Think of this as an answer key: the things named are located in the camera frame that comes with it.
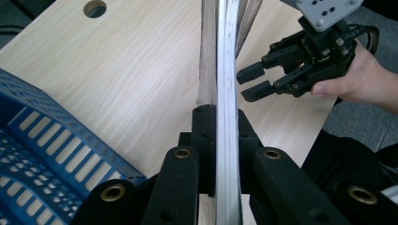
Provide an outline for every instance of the wood grain surface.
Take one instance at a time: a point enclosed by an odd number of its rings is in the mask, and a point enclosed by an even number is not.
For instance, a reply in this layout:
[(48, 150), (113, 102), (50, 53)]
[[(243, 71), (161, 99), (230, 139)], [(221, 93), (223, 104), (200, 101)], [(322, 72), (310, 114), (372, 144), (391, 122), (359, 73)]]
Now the wood grain surface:
[[(179, 132), (191, 130), (199, 84), (201, 0), (57, 0), (0, 52), (0, 68), (44, 90), (145, 175), (158, 173)], [(264, 1), (237, 59), (237, 71), (300, 30), (295, 9)], [(272, 81), (280, 68), (267, 71)], [(254, 85), (239, 87), (240, 91)], [(334, 98), (273, 95), (238, 105), (264, 145), (301, 165)], [(244, 203), (244, 212), (250, 212)], [(244, 215), (245, 224), (253, 218)]]

